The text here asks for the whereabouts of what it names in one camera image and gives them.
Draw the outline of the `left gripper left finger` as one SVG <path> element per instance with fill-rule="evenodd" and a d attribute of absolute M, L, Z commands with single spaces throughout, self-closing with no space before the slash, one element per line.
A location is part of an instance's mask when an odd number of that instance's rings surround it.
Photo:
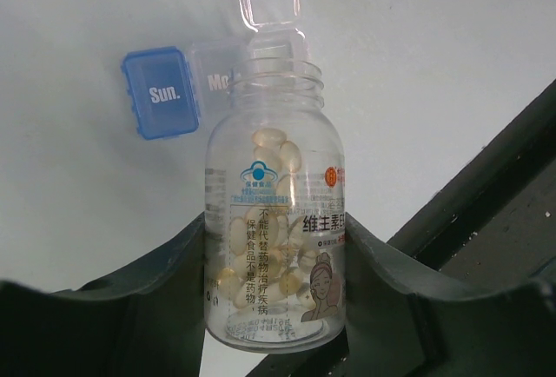
<path fill-rule="evenodd" d="M 199 215 L 173 239 L 77 290 L 1 283 L 3 376 L 197 376 L 203 340 Z"/>

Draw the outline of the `clear pill bottle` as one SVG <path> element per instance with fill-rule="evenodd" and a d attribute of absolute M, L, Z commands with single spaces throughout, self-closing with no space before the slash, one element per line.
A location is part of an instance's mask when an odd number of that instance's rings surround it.
<path fill-rule="evenodd" d="M 231 108 L 205 160 L 204 318 L 227 346 L 318 347 L 346 320 L 345 158 L 320 69 L 256 58 L 231 70 Z"/>

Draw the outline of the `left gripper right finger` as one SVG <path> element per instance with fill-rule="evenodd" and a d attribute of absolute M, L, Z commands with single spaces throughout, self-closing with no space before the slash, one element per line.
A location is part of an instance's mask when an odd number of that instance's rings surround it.
<path fill-rule="evenodd" d="M 346 225 L 345 332 L 299 376 L 552 376 L 555 267 L 502 290 L 435 271 Z"/>

